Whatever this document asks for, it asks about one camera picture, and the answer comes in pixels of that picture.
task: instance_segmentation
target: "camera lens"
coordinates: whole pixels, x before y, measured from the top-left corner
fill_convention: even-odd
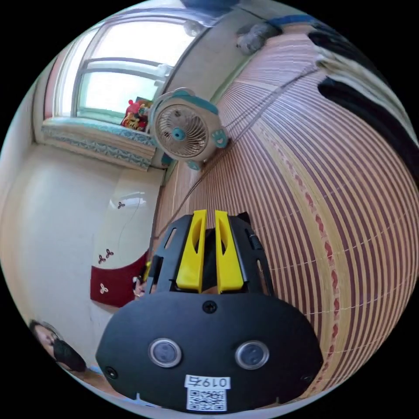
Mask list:
[[[150,359],[163,368],[175,367],[182,358],[180,347],[170,339],[157,339],[148,349]]]
[[[245,370],[257,370],[269,359],[268,347],[257,340],[241,344],[236,351],[236,362]]]

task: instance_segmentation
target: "fan grille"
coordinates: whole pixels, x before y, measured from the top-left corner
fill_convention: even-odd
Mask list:
[[[172,131],[179,127],[185,132],[185,139],[177,141]],[[199,155],[208,143],[208,128],[202,118],[186,105],[170,105],[158,116],[157,139],[161,146],[181,158]]]

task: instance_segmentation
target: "cable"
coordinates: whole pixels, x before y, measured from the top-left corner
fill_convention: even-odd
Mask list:
[[[170,220],[165,224],[165,226],[160,230],[158,235],[153,237],[153,240],[158,240],[162,234],[167,230],[169,225],[175,220],[176,216],[179,214],[179,211],[182,209],[183,205],[185,204],[186,200],[190,197],[192,192],[195,190],[195,188],[202,182],[202,180],[208,175],[209,172],[213,169],[213,167],[227,154],[229,153],[232,148],[237,144],[238,140],[254,125],[257,119],[259,119],[260,115],[274,102],[282,93],[286,92],[288,88],[290,88],[292,85],[294,85],[298,80],[302,79],[303,77],[309,76],[311,74],[314,74],[318,72],[319,69],[314,66],[310,65],[306,67],[300,74],[298,74],[293,79],[289,80],[288,82],[284,83],[283,85],[277,87],[274,91],[272,91],[269,95],[267,95],[265,98],[261,99],[260,102],[256,103],[256,105],[252,105],[245,111],[243,111],[239,116],[237,116],[233,121],[229,122],[227,125],[225,125],[225,128],[228,128],[229,130],[232,130],[243,118],[244,116],[249,116],[252,111],[255,111],[255,109],[263,105],[262,108],[256,113],[254,117],[249,121],[249,123],[240,131],[240,133],[236,136],[234,140],[230,142],[230,145],[227,146],[224,150],[222,150],[218,155],[215,156],[214,159],[212,159],[207,165],[206,165],[206,171],[203,173],[203,175],[192,185],[182,202],[180,203],[177,210],[172,214],[172,217]]]

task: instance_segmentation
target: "black face mask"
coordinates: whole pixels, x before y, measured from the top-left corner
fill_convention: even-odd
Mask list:
[[[84,372],[86,370],[86,362],[83,358],[63,340],[55,339],[52,348],[57,362],[67,365],[72,371]]]

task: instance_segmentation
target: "screw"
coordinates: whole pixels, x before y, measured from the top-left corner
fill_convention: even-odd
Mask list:
[[[217,304],[214,301],[205,301],[202,305],[202,309],[205,313],[212,314],[217,310]]]
[[[118,373],[112,367],[106,367],[105,374],[112,380],[116,380],[118,378]]]

